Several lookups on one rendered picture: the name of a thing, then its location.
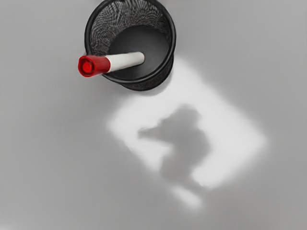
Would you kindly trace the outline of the white marker with red cap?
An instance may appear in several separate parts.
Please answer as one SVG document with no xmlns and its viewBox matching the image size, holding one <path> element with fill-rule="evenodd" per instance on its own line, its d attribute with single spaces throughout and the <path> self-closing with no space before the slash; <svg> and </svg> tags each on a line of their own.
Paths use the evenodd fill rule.
<svg viewBox="0 0 307 230">
<path fill-rule="evenodd" d="M 78 71 L 84 77 L 102 75 L 140 65 L 145 56 L 142 52 L 106 56 L 86 55 L 78 60 Z"/>
</svg>

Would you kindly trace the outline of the black mesh pen holder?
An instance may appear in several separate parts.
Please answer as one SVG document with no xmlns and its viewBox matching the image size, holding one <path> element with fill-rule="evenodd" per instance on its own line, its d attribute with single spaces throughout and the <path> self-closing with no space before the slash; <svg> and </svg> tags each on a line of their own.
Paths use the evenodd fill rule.
<svg viewBox="0 0 307 230">
<path fill-rule="evenodd" d="M 176 47 L 171 15 L 158 0 L 103 0 L 85 27 L 87 55 L 106 56 L 142 52 L 140 65 L 103 74 L 133 91 L 148 91 L 171 73 Z"/>
</svg>

